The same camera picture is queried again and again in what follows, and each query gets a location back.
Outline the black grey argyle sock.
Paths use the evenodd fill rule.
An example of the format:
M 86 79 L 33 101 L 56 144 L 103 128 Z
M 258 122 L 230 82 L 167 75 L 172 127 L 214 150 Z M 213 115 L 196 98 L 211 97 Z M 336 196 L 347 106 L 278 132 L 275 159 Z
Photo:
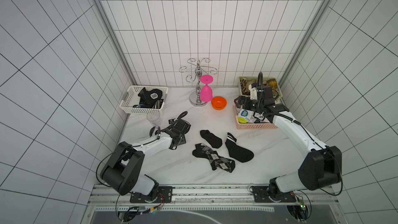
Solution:
M 197 158 L 207 159 L 213 171 L 222 169 L 232 173 L 235 169 L 234 160 L 219 156 L 215 150 L 202 143 L 195 144 L 195 150 L 192 151 L 192 155 Z

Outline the black sock white logo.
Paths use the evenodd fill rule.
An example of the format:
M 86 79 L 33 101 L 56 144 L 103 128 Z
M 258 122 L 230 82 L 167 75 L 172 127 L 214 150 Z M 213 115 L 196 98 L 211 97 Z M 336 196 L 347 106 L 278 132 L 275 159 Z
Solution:
M 146 88 L 143 88 L 138 96 L 140 97 L 140 108 L 154 108 L 156 103 L 161 100 L 163 92 L 160 89 L 148 91 Z

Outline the tan beige sock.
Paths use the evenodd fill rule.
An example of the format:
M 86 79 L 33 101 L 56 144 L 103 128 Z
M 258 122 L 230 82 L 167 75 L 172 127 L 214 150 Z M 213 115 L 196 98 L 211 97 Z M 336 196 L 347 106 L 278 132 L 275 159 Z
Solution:
M 242 95 L 250 95 L 249 86 L 256 82 L 256 79 L 247 80 L 247 78 L 242 78 L 240 80 L 241 92 Z

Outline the yellow brown plaid sock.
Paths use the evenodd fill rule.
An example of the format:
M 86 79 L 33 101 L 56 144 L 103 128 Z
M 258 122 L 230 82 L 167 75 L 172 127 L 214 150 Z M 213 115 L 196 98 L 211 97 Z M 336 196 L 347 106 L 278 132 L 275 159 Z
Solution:
M 267 85 L 270 86 L 273 90 L 277 91 L 278 90 L 278 84 L 276 79 L 270 79 L 267 81 Z

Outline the black sock white stripes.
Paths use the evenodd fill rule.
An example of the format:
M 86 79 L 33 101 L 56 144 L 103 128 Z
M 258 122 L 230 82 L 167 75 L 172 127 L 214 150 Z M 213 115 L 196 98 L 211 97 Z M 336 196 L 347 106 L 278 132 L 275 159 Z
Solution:
M 225 144 L 230 157 L 241 163 L 249 162 L 254 158 L 254 153 L 237 145 L 237 139 L 229 132 L 227 133 L 227 140 Z

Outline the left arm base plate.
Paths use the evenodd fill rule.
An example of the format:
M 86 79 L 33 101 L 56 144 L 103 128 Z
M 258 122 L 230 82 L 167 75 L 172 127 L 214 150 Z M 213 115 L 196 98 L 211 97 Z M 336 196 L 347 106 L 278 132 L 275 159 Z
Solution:
M 163 203 L 171 203 L 173 196 L 173 187 L 172 186 L 159 186 L 157 193 L 154 195 L 152 199 L 149 196 L 145 196 L 143 194 L 133 192 L 130 196 L 130 203 L 148 203 L 148 204 L 160 204 Z

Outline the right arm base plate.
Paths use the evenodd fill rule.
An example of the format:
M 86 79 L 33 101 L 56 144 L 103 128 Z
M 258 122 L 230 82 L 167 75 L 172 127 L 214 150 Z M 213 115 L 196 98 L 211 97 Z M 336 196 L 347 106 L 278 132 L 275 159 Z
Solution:
M 269 186 L 250 186 L 249 191 L 254 196 L 256 203 L 295 203 L 295 196 L 288 192 L 280 192 Z

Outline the black white sock pile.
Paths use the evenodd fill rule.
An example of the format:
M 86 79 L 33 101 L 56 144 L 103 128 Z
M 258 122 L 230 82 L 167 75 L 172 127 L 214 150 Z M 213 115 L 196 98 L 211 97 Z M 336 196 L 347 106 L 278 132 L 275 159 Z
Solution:
M 222 139 L 215 136 L 213 133 L 211 133 L 209 130 L 201 130 L 200 131 L 200 136 L 207 141 L 212 148 L 218 149 L 222 146 L 223 142 Z

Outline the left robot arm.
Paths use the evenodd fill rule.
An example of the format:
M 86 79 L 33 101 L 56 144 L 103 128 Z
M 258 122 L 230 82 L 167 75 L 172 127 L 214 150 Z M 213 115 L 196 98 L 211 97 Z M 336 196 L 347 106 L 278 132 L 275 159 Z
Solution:
M 145 141 L 136 144 L 119 143 L 106 156 L 105 166 L 97 173 L 97 179 L 121 196 L 137 193 L 146 198 L 147 202 L 155 201 L 160 194 L 159 183 L 141 172 L 144 159 L 164 150 L 176 150 L 186 143 L 185 135 L 191 128 L 191 124 L 183 119 L 187 114 L 187 111 L 182 112 L 164 129 L 155 124 L 150 138 Z

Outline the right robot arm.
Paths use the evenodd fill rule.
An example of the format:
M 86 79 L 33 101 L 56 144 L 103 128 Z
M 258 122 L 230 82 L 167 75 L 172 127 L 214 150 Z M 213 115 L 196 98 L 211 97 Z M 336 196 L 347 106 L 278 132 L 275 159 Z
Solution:
M 342 184 L 342 152 L 336 146 L 328 146 L 297 121 L 282 103 L 276 103 L 273 88 L 263 83 L 259 73 L 251 96 L 240 96 L 235 105 L 243 110 L 259 114 L 282 130 L 301 152 L 304 160 L 296 172 L 270 180 L 267 196 L 278 202 L 283 195 L 299 190 L 323 190 L 324 187 Z

